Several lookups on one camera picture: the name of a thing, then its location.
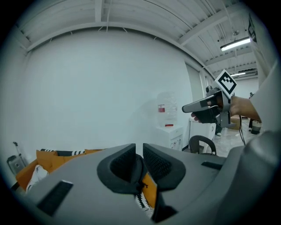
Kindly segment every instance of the ceiling light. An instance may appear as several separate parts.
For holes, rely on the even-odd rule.
[[[223,45],[221,48],[221,51],[226,51],[228,49],[231,49],[231,48],[234,48],[234,47],[237,47],[239,45],[243,45],[243,44],[247,44],[247,43],[250,43],[250,38],[249,37],[246,37],[246,38],[242,38],[240,40],[236,40],[234,42],[231,42],[229,44],[225,44]]]
[[[244,75],[246,73],[236,73],[236,74],[232,74],[231,76],[239,76],[239,75]]]

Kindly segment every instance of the fisheye view ceiling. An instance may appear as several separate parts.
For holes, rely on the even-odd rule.
[[[239,0],[40,0],[17,20],[14,33],[30,51],[78,29],[134,29],[185,51],[213,78],[223,69],[257,77],[250,43],[220,48],[248,37],[248,25],[248,8]]]

